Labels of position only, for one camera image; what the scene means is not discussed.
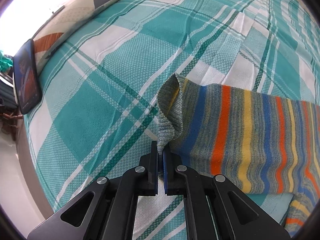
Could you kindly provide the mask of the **striped multicolour knit sweater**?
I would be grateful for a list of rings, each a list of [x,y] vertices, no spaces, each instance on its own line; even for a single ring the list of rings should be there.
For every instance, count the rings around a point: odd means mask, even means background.
[[[173,74],[157,94],[158,149],[244,193],[291,193],[294,236],[319,200],[319,105]]]

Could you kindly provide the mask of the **teal white plaid bedspread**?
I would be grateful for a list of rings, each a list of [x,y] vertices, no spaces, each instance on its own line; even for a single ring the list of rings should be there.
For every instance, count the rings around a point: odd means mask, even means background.
[[[24,118],[53,211],[158,146],[173,74],[319,105],[319,24],[298,0],[119,0],[89,20],[38,74],[43,97]],[[285,229],[293,194],[253,195]]]

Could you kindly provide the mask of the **patterned beige cushion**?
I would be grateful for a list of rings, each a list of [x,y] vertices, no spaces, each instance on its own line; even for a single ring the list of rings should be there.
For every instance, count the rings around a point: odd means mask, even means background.
[[[33,35],[37,74],[75,31],[119,0],[71,0]]]

